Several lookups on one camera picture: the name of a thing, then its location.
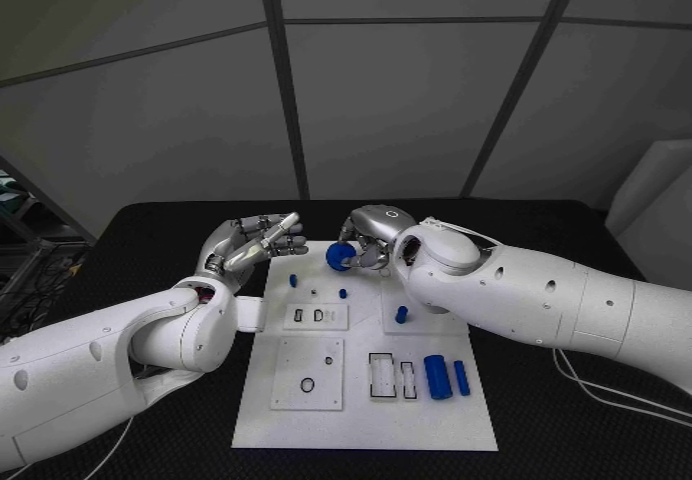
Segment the gray wall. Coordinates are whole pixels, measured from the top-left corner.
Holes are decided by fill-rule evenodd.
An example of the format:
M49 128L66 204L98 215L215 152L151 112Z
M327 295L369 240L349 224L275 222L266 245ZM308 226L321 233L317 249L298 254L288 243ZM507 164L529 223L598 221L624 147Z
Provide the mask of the gray wall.
M650 142L692 135L690 2L284 0L282 15L0 5L0 155L93 236L141 201L607 208Z

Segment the tabletop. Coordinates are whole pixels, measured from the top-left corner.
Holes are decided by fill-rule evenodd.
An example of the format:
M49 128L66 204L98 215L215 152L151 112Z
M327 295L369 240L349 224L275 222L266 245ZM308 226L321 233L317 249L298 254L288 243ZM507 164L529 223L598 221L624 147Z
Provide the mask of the tabletop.
M416 220L455 223L503 243L643 279L601 217L574 201L480 199L145 203L117 214L49 315L57 322L173 286L193 273L202 243L226 219L297 211L305 236L336 240L354 208L386 203ZM261 296L268 264L239 294ZM555 370L550 351L471 327L499 452L230 449L253 335L238 333L222 367L134 418L93 478L690 478L692 429L608 407ZM647 373L571 353L584 379L692 411ZM83 478L124 425L18 480Z

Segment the black table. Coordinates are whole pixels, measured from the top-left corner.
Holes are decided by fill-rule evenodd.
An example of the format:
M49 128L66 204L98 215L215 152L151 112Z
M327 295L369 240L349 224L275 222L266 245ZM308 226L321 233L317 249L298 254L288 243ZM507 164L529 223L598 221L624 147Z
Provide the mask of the black table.
M366 203L128 206L115 216L66 288L50 321L170 288L193 273L199 248L223 220L295 210L308 238L331 240L350 210ZM641 279L601 218L578 202L386 203L418 220L432 215L510 245ZM258 268L243 295L262 295L266 269L266 265ZM251 334L238 333L219 370L135 417L122 445L95 478L692 478L692 429L597 403L559 376L549 350L473 327L499 452L232 450L252 339ZM591 355L572 354L571 358L585 379L692 411L687 396L649 374ZM75 450L36 464L20 478L83 478L121 431L118 426Z

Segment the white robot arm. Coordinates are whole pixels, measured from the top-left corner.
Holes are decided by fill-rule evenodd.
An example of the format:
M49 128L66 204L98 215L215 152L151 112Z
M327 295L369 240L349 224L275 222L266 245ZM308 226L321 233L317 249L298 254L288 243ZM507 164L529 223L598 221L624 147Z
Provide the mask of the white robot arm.
M522 343L601 355L692 394L692 293L533 250L478 248L468 233L431 218L415 225L395 207L369 205L352 212L331 247L346 250L350 234L364 237L362 257L376 249L386 258L369 268L389 265L432 313L450 311ZM336 269L367 263L346 255L331 256Z
M236 330L256 330L243 317L256 299L233 296L252 265L307 252L297 222L295 213L226 221L170 290L0 347L0 472L80 445L220 366ZM128 357L164 372L132 375Z

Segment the white acrylic plate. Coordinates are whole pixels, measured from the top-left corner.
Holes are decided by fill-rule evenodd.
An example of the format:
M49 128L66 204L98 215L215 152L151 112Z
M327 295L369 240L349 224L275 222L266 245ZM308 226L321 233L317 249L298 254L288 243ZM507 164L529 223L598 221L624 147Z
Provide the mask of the white acrylic plate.
M303 310L301 321L295 321L295 310ZM315 321L315 311L321 312L321 320ZM349 306L343 303L290 303L284 316L285 330L347 330Z
M399 306L408 308L405 323L396 323ZM451 313L431 314L408 298L396 275L382 278L382 329L388 335L468 335L467 323Z
M271 260L265 299L265 331L255 335L241 410L235 426L233 448L326 448L392 450L496 451L493 426L467 335L385 335L382 327L380 276L354 269L336 272L324 262L331 242L310 242L310 253ZM298 276L298 287L288 276ZM311 297L310 289L318 290ZM347 290L346 299L339 289ZM349 330L284 330L288 303L341 303L349 305ZM343 338L343 402L340 411L271 410L278 342L285 336ZM399 391L399 364L411 361L418 400L401 395L392 402L373 402L369 396L369 353L390 352ZM432 400L428 393L426 355L444 355L454 396ZM463 360L471 395L458 395L452 361Z
M340 410L341 374L341 338L281 337L271 409Z

